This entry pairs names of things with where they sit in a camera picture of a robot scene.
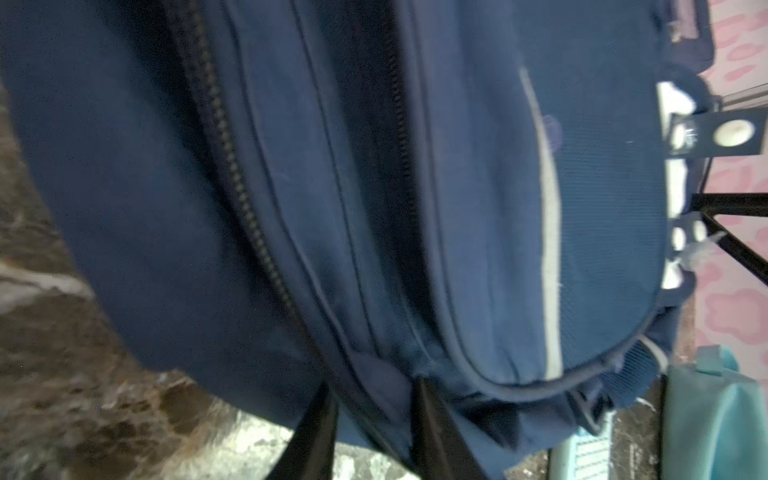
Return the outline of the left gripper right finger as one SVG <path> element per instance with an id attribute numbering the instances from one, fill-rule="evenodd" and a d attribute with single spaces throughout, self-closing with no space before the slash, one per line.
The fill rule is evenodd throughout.
<path id="1" fill-rule="evenodd" d="M 487 479 L 428 379 L 415 382 L 411 406 L 412 456 L 422 479 Z"/>

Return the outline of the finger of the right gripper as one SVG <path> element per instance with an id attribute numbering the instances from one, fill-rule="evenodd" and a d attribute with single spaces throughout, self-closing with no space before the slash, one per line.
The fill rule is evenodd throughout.
<path id="1" fill-rule="evenodd" d="M 694 194 L 691 209 L 698 212 L 708 234 L 717 234 L 718 246 L 764 285 L 767 284 L 767 260 L 733 235 L 716 220 L 719 215 L 767 217 L 766 193 Z"/>

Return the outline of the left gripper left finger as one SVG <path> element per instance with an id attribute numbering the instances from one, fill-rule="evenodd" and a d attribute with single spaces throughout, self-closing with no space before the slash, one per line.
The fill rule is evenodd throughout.
<path id="1" fill-rule="evenodd" d="M 338 416 L 336 399 L 322 386 L 266 479 L 332 479 Z"/>

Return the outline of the navy blue student backpack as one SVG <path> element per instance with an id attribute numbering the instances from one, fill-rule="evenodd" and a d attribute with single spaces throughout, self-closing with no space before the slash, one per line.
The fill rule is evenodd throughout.
<path id="1" fill-rule="evenodd" d="M 670 1 L 5 1 L 32 178 L 136 356 L 412 456 L 428 379 L 487 479 L 668 367 L 701 162 L 757 155 Z"/>

